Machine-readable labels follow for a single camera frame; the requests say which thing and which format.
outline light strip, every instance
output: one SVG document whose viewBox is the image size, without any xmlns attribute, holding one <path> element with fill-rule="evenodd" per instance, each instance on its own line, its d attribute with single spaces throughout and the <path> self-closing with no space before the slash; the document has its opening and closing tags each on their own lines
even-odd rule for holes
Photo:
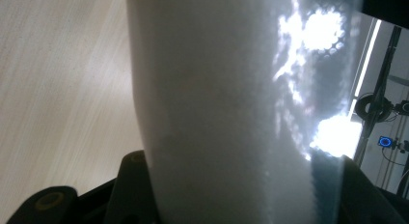
<svg viewBox="0 0 409 224">
<path fill-rule="evenodd" d="M 351 103 L 351 107 L 349 108 L 349 112 L 348 112 L 348 121 L 350 121 L 352 118 L 352 114 L 354 113 L 354 108 L 356 104 L 357 104 L 357 99 L 353 99 Z"/>
<path fill-rule="evenodd" d="M 381 23 L 382 23 L 382 21 L 380 19 L 378 19 L 376 21 L 375 28 L 373 29 L 373 34 L 372 34 L 372 37 L 370 38 L 370 43 L 369 43 L 369 47 L 368 47 L 368 51 L 367 51 L 367 56 L 365 57 L 365 61 L 364 61 L 364 65 L 362 67 L 361 75 L 359 76 L 357 89 L 355 91 L 355 97 L 357 97 L 359 95 L 359 92 L 361 91 L 362 83 L 364 82 L 364 77 L 365 77 L 365 74 L 367 73 L 370 55 L 372 54 L 373 46 L 375 45 L 375 40 L 376 40 L 376 37 L 378 36 L 379 27 L 381 26 Z"/>
</svg>

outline light wood surface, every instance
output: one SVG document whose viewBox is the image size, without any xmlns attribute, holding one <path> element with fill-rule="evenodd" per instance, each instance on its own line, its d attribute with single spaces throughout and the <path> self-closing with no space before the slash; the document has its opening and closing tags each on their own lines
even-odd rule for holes
<svg viewBox="0 0 409 224">
<path fill-rule="evenodd" d="M 52 185 L 82 194 L 141 149 L 124 0 L 0 0 L 0 223 Z"/>
</svg>

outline plastic-wrapped object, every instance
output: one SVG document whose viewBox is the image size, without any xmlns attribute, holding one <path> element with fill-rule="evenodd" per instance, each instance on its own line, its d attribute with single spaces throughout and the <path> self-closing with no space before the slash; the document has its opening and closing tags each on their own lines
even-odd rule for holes
<svg viewBox="0 0 409 224">
<path fill-rule="evenodd" d="M 358 1 L 127 0 L 164 223 L 335 221 L 341 160 L 320 132 L 348 112 Z"/>
</svg>

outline transparent plastic wrap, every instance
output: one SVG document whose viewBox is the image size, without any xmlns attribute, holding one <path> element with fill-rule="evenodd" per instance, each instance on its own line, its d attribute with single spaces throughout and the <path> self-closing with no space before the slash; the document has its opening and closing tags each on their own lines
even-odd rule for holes
<svg viewBox="0 0 409 224">
<path fill-rule="evenodd" d="M 359 2 L 127 0 L 163 223 L 335 222 Z"/>
</svg>

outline wooden panel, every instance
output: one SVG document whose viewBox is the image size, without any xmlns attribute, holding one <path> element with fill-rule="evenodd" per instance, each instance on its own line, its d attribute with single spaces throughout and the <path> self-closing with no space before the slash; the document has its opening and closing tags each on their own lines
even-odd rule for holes
<svg viewBox="0 0 409 224">
<path fill-rule="evenodd" d="M 124 0 L 0 0 L 0 223 L 51 185 L 80 194 L 141 149 Z"/>
</svg>

